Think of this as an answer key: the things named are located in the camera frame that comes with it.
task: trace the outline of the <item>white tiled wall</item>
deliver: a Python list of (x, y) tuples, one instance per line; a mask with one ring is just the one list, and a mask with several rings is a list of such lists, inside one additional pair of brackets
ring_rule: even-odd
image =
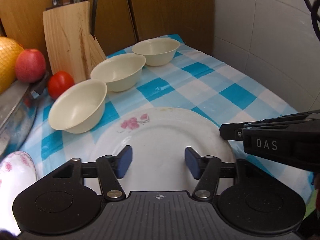
[(320, 108), (320, 42), (303, 0), (215, 0), (215, 6), (217, 59), (298, 111)]

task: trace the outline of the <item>bowl rim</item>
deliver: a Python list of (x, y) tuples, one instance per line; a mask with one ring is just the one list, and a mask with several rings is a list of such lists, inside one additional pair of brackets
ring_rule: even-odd
[[(104, 82), (104, 81), (102, 81), (101, 79), (97, 79), (97, 78), (93, 78), (93, 77), (92, 77), (92, 73), (93, 73), (93, 72), (96, 72), (96, 71), (99, 71), (99, 69), (103, 67), (103, 64), (104, 64), (104, 63), (106, 63), (106, 62), (108, 62), (108, 61), (111, 61), (112, 59), (129, 57), (129, 56), (130, 56), (130, 57), (135, 56), (135, 57), (140, 57), (140, 58), (143, 57), (143, 58), (144, 58), (144, 63), (143, 63), (143, 65), (140, 66), (136, 71), (130, 73), (129, 75), (127, 75), (127, 76), (125, 76), (125, 77), (123, 77), (123, 78), (119, 78), (119, 79), (116, 79), (116, 80), (112, 80), (112, 81)], [(124, 79), (126, 79), (126, 78), (128, 78), (128, 77), (131, 77), (131, 76), (134, 75), (135, 73), (139, 72), (139, 71), (144, 67), (144, 65), (146, 64), (146, 61), (147, 61), (146, 57), (143, 56), (142, 54), (137, 54), (137, 53), (124, 53), (124, 54), (116, 55), (116, 56), (107, 58), (107, 59), (105, 59), (104, 61), (100, 62), (98, 65), (96, 65), (96, 66), (94, 67), (94, 69), (93, 69), (93, 70), (91, 71), (91, 73), (90, 73), (90, 78), (93, 79), (93, 80), (102, 81), (102, 82), (104, 82), (105, 84), (110, 84), (110, 83), (113, 83), (113, 82), (117, 82), (117, 81), (120, 81), (120, 80), (124, 80)]]
[[(153, 53), (153, 54), (141, 54), (141, 53), (137, 53), (137, 52), (134, 52), (134, 47), (136, 47), (138, 44), (140, 43), (145, 43), (147, 41), (152, 41), (152, 40), (159, 40), (159, 39), (162, 39), (162, 40), (171, 40), (171, 41), (174, 41), (177, 43), (177, 47), (175, 49), (172, 49), (172, 50), (169, 50), (169, 51), (166, 51), (166, 52), (162, 52), (162, 53)], [(137, 55), (143, 55), (143, 56), (153, 56), (153, 55), (161, 55), (161, 54), (165, 54), (165, 53), (169, 53), (169, 52), (172, 52), (174, 50), (177, 50), (179, 47), (180, 47), (181, 43), (175, 39), (171, 39), (171, 38), (166, 38), (166, 37), (163, 37), (163, 38), (153, 38), (153, 39), (148, 39), (148, 40), (144, 40), (144, 41), (139, 41), (138, 43), (134, 44), (131, 48), (132, 52), (137, 54)]]
[[(74, 124), (74, 125), (71, 125), (71, 126), (68, 126), (68, 127), (65, 127), (63, 129), (56, 129), (54, 128), (54, 125), (52, 125), (52, 123), (50, 122), (50, 116), (51, 116), (51, 113), (52, 111), (54, 111), (56, 108), (57, 108), (57, 105), (59, 104), (60, 101), (62, 101), (64, 98), (66, 98), (67, 96), (70, 95), (70, 93), (72, 93), (74, 90), (76, 90), (79, 86), (84, 86), (85, 84), (87, 83), (100, 83), (100, 84), (103, 84), (104, 88), (105, 88), (105, 91), (104, 91), (104, 97), (102, 98), (102, 100), (100, 101), (100, 103), (98, 104), (98, 106), (92, 111), (91, 114), (89, 114), (86, 118), (84, 118), (83, 120), (79, 121), (77, 124)], [(49, 111), (49, 115), (48, 115), (48, 122), (49, 122), (49, 125), (51, 126), (51, 128), (57, 130), (57, 131), (65, 131), (65, 130), (68, 130), (70, 128), (73, 128), (79, 124), (81, 124), (82, 122), (84, 122), (85, 120), (87, 120), (90, 116), (92, 116), (96, 111), (97, 109), (102, 105), (102, 103), (104, 102), (105, 98), (106, 98), (106, 95), (107, 95), (107, 91), (108, 91), (108, 87), (106, 85), (105, 82), (103, 81), (100, 81), (100, 80), (97, 80), (97, 79), (87, 79), (87, 80), (84, 80), (84, 81), (81, 81), (75, 85), (73, 85), (72, 87), (70, 87), (69, 89), (67, 89), (66, 91), (64, 91), (62, 93), (62, 95), (60, 95), (57, 100), (53, 103), (50, 111)]]

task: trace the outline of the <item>round black disc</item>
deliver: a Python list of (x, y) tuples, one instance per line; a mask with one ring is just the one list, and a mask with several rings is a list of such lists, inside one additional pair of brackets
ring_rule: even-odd
[(60, 235), (90, 223), (100, 207), (99, 196), (93, 190), (60, 179), (55, 184), (36, 182), (17, 196), (12, 210), (21, 231)]
[(262, 235), (291, 231), (305, 214), (303, 199), (270, 179), (250, 179), (227, 188), (219, 197), (218, 208), (235, 228)]

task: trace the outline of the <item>table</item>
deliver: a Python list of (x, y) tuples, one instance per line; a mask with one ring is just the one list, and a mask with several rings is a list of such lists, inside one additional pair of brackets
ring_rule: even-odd
[[(33, 159), (38, 179), (67, 160), (88, 155), (101, 134), (131, 111), (150, 107), (181, 107), (223, 123), (251, 122), (296, 111), (250, 77), (203, 52), (186, 46), (178, 35), (168, 35), (181, 43), (173, 60), (164, 66), (144, 66), (141, 80), (131, 89), (108, 92), (105, 113), (100, 122), (83, 134), (55, 131), (48, 124), (53, 101), (46, 94), (41, 100), (33, 128), (20, 150)], [(109, 57), (132, 52), (131, 47)], [(243, 152), (242, 142), (230, 141), (238, 158), (246, 158), (273, 175), (308, 201), (312, 174)]]

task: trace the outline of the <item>knife block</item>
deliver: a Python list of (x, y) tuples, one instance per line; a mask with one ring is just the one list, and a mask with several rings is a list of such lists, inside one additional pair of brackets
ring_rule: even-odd
[(43, 12), (44, 36), (52, 73), (68, 72), (75, 83), (90, 78), (106, 59), (97, 39), (90, 35), (90, 2), (73, 3)]

